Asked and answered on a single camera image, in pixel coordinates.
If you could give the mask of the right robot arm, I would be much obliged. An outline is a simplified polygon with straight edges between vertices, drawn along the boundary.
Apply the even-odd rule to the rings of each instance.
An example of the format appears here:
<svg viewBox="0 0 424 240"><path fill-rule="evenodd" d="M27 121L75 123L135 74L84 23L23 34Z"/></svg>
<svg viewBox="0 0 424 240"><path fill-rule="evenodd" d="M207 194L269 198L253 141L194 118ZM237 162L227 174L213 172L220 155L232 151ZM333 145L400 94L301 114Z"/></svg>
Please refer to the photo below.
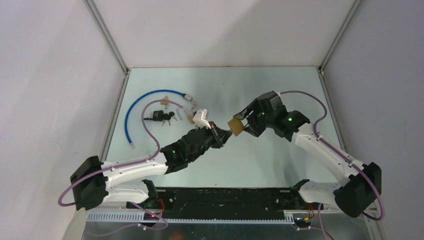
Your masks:
<svg viewBox="0 0 424 240"><path fill-rule="evenodd" d="M326 118L327 111L315 122L311 122L297 110L288 111L283 104L282 92L270 91L255 98L228 122L235 136L242 132L259 137L266 129L294 143L313 155L335 178L335 182L314 182L304 179L298 182L291 194L291 204L304 209L311 203L335 206L346 215L357 218L367 214L366 209L374 202L380 207L380 216L385 216L381 198L382 170L374 162L365 164L339 147L330 143L317 129Z"/></svg>

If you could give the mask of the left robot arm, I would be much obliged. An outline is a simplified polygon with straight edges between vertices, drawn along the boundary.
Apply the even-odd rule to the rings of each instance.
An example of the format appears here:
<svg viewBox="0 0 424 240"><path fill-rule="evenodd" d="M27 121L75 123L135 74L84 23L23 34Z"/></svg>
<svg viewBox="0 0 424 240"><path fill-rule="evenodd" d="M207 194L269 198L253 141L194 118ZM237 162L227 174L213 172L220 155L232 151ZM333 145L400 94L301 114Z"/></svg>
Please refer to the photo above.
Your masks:
<svg viewBox="0 0 424 240"><path fill-rule="evenodd" d="M210 148L222 148L231 136L230 130L212 123L210 128L191 129L152 156L124 163L102 162L97 155L91 156L70 177L73 205L76 210L87 211L110 202L133 202L153 208L158 194L147 177L183 170Z"/></svg>

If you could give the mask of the large brass padlock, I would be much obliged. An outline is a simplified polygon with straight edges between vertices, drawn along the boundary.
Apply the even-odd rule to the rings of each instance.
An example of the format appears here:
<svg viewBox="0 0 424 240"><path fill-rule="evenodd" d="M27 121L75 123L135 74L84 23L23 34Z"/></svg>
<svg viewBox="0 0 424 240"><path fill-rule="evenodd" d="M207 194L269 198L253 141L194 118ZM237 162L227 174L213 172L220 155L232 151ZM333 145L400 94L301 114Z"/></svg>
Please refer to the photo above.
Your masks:
<svg viewBox="0 0 424 240"><path fill-rule="evenodd" d="M239 136L245 130L241 119L232 118L227 124L235 137Z"/></svg>

